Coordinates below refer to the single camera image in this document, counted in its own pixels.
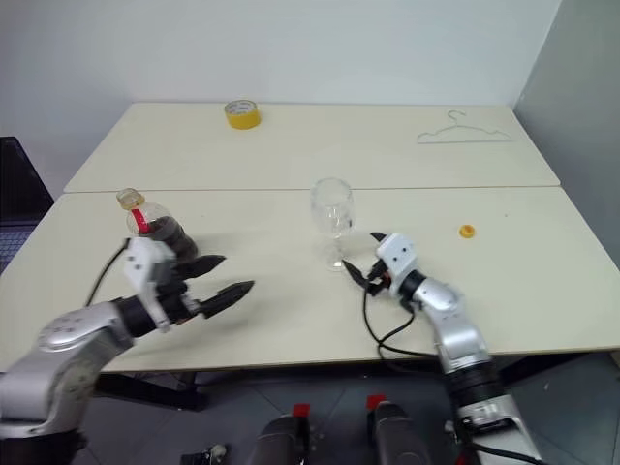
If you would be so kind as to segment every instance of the white wall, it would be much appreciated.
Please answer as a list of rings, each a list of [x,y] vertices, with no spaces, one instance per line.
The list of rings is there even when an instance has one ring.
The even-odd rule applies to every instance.
[[[564,0],[516,107],[519,120],[618,266],[619,26],[618,0]]]
[[[0,127],[53,195],[132,101],[516,102],[560,0],[0,0]]]

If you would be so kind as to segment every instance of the dark liquid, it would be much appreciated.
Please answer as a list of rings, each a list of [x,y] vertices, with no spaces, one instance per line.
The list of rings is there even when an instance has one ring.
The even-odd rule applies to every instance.
[[[190,262],[198,254],[196,243],[171,216],[149,222],[148,232],[141,232],[139,236],[166,242],[180,263]]]

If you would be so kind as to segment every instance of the glass stem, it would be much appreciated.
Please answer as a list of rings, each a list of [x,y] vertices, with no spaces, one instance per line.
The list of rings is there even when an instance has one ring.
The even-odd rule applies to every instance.
[[[342,250],[342,243],[340,241],[340,237],[341,235],[338,234],[333,238],[333,247],[336,250],[336,253],[338,254],[338,258],[339,259],[344,259],[345,257],[345,253]]]

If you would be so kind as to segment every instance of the wine glass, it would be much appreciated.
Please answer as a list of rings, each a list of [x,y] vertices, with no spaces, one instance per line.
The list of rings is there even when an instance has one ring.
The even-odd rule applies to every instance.
[[[319,231],[332,239],[326,250],[327,264],[338,271],[343,268],[344,259],[340,238],[351,230],[354,222],[351,187],[335,177],[321,179],[312,188],[311,203]]]

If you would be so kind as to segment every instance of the yellow bottle cap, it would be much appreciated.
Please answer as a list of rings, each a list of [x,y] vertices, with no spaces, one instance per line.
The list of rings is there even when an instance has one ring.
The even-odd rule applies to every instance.
[[[458,233],[466,239],[471,239],[476,235],[476,229],[472,225],[463,225],[460,230],[458,230]]]
[[[116,199],[118,203],[120,203],[120,206],[126,210],[131,210],[144,203],[144,196],[131,187],[118,191],[116,193]]]

